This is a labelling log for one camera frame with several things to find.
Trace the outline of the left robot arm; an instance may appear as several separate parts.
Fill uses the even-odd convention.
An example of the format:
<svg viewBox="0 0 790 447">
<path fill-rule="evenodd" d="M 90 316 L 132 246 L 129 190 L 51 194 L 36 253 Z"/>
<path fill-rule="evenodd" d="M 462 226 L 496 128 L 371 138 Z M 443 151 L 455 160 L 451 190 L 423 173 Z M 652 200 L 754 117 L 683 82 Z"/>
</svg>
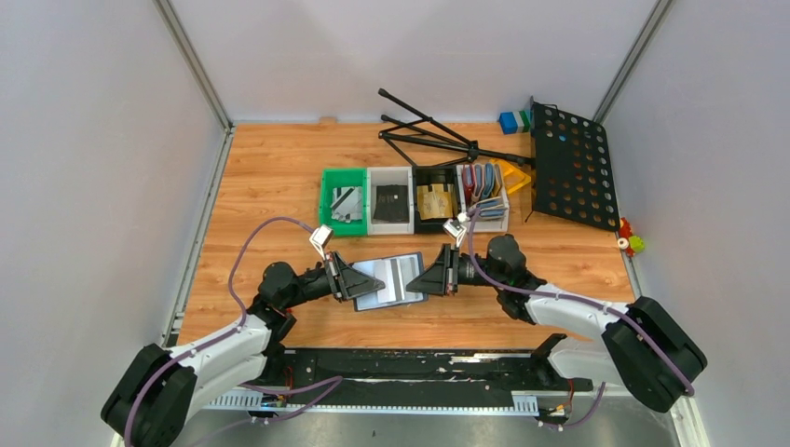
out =
<svg viewBox="0 0 790 447">
<path fill-rule="evenodd" d="M 230 325 L 171 349 L 144 346 L 104 403 L 101 419 L 129 446 L 170 446 L 210 401 L 250 381 L 280 377 L 282 341 L 296 322 L 292 308 L 326 296 L 347 301 L 385 287 L 336 251 L 301 275 L 287 263 L 270 264 L 252 304 Z"/>
</svg>

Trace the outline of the blue card holder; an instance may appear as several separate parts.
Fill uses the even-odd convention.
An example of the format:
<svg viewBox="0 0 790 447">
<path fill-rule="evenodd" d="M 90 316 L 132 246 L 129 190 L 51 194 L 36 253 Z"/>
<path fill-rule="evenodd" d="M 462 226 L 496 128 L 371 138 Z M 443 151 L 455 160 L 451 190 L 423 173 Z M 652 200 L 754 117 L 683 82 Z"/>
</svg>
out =
<svg viewBox="0 0 790 447">
<path fill-rule="evenodd" d="M 354 303 L 356 312 L 417 304 L 429 299 L 424 292 L 406 290 L 406 285 L 424 272 L 424 262 L 420 252 L 360 261 L 353 267 L 385 284 L 382 290 L 356 298 Z"/>
</svg>

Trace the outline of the silver card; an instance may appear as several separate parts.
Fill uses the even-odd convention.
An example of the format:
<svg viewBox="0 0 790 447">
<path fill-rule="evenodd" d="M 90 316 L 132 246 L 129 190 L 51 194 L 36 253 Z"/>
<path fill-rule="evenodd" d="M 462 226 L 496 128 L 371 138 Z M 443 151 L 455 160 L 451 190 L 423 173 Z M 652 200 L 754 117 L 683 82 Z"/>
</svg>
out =
<svg viewBox="0 0 790 447">
<path fill-rule="evenodd" d="M 376 293 L 379 305 L 400 305 L 421 302 L 422 293 L 408 292 L 406 285 L 415 278 L 415 258 L 389 258 L 375 263 L 375 276 L 386 283 L 384 290 Z"/>
</svg>

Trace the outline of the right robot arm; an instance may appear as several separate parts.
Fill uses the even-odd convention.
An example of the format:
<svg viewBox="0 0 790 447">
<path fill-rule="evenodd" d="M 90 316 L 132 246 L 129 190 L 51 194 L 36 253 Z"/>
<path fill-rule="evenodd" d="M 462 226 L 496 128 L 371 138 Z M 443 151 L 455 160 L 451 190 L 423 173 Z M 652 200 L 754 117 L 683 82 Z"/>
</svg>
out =
<svg viewBox="0 0 790 447">
<path fill-rule="evenodd" d="M 656 300 L 610 303 L 564 291 L 530 272 L 516 239 L 493 237 L 486 254 L 462 253 L 445 244 L 436 261 L 406 289 L 444 296 L 461 285 L 491 286 L 512 319 L 572 332 L 541 345 L 552 372 L 625 387 L 650 410 L 666 413 L 708 359 Z"/>
</svg>

